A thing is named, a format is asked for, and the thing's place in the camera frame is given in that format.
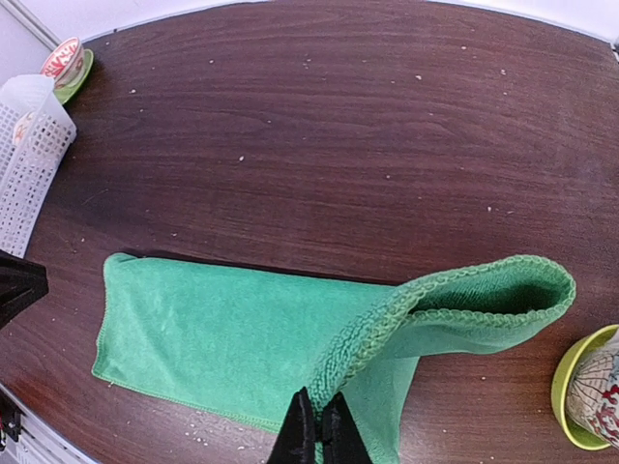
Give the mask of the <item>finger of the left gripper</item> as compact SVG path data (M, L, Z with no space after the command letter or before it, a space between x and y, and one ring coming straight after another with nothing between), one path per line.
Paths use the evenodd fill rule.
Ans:
M1 252L1 328L48 293L46 268Z

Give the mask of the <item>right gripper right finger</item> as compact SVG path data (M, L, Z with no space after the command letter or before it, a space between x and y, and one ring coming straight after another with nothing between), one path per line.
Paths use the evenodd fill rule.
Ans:
M371 464L368 451L341 392L338 392L323 410L321 443L326 464Z

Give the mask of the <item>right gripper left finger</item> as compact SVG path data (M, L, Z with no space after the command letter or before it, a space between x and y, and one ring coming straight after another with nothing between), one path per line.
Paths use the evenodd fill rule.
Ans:
M314 464L316 423L308 390L295 392L267 464Z

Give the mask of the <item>green microfiber towel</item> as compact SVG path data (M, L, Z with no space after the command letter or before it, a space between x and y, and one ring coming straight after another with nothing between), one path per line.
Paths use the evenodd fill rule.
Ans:
M271 432L295 392L342 393L375 463L399 460L421 358L508 350L576 295L535 255L388 286L116 253L103 280L96 377Z

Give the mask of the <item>orange bunny pattern towel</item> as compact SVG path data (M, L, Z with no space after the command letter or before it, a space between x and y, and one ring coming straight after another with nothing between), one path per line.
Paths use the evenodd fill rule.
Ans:
M33 112L28 112L22 115L18 121L15 123L13 130L13 144L18 146L21 141L26 136L33 120L35 118L35 114Z

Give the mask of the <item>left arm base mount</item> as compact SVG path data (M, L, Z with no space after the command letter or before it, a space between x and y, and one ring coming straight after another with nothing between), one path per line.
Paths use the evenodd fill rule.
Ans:
M9 440L17 443L21 432L22 411L12 400L9 394L1 389L0 418L1 418L1 450L4 450Z

